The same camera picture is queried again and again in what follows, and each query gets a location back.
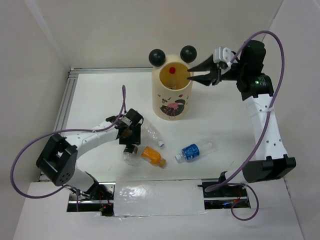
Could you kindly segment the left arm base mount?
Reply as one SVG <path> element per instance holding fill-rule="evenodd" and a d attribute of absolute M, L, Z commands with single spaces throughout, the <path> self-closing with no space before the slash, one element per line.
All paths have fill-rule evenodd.
<path fill-rule="evenodd" d="M 68 188 L 69 197 L 66 211 L 68 213 L 97 213 L 104 217 L 114 216 L 115 182 L 100 182 L 93 196 L 82 191 Z"/>

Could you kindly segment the red label water bottle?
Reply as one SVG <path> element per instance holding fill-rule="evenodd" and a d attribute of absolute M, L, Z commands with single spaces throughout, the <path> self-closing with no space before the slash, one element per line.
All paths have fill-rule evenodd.
<path fill-rule="evenodd" d="M 178 84 L 175 73 L 176 73 L 176 68 L 173 66 L 170 67 L 169 68 L 169 76 L 167 78 L 166 86 L 172 90 L 175 90 L 177 88 L 177 84 Z"/>

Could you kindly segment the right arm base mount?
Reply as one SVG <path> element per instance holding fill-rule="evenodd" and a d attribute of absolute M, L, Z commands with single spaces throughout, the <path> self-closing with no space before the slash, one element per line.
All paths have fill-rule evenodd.
<path fill-rule="evenodd" d="M 205 188 L 211 185 L 217 185 L 226 180 L 225 173 L 226 172 L 222 172 L 217 179 L 204 180 L 201 184 L 197 185 L 203 192 L 204 209 L 230 209 L 234 203 L 237 203 L 235 208 L 249 208 L 248 193 L 245 187 L 239 184 L 224 185 L 218 190 L 205 192 Z"/>

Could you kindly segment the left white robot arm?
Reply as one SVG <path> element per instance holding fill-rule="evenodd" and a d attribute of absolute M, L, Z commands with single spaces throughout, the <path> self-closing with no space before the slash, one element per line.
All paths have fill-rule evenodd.
<path fill-rule="evenodd" d="M 91 174 L 77 167 L 77 160 L 100 145 L 116 140 L 120 145 L 139 145 L 143 120 L 143 116 L 131 108 L 125 114 L 106 118 L 88 131 L 67 136 L 55 133 L 48 139 L 36 166 L 55 186 L 69 185 L 92 200 L 102 188 Z"/>

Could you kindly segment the black label small bottle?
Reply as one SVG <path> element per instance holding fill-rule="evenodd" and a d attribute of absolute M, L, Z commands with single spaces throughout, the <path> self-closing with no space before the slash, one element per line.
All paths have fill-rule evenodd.
<path fill-rule="evenodd" d="M 122 156 L 124 161 L 130 166 L 137 166 L 139 160 L 137 158 L 138 147 L 133 144 L 127 144 L 123 150 Z"/>

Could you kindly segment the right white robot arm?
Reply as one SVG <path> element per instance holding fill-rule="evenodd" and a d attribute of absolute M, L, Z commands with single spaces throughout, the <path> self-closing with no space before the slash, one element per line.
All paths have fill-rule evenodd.
<path fill-rule="evenodd" d="M 190 77 L 190 80 L 205 86 L 235 81 L 249 111 L 255 138 L 252 152 L 239 169 L 221 173 L 219 184 L 206 188 L 206 192 L 218 188 L 223 196 L 230 196 L 235 191 L 236 185 L 232 180 L 236 176 L 245 183 L 278 180 L 297 165 L 296 159 L 288 155 L 280 136 L 274 111 L 277 92 L 270 77 L 262 72 L 265 45 L 261 41 L 250 40 L 235 62 L 229 63 L 235 55 L 227 47 L 218 47 L 205 61 L 188 69 L 192 73 L 207 71 L 205 75 Z"/>

